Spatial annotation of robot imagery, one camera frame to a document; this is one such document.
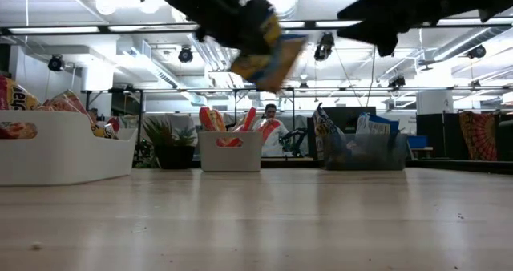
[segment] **colorful tapestry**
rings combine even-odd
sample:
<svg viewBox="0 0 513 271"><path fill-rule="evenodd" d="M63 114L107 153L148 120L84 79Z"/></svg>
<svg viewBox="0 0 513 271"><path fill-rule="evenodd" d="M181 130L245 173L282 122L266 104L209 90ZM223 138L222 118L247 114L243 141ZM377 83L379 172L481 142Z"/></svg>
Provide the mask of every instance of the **colorful tapestry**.
<svg viewBox="0 0 513 271"><path fill-rule="evenodd" d="M459 115L459 124L471 160L497 160L494 115L466 111Z"/></svg>

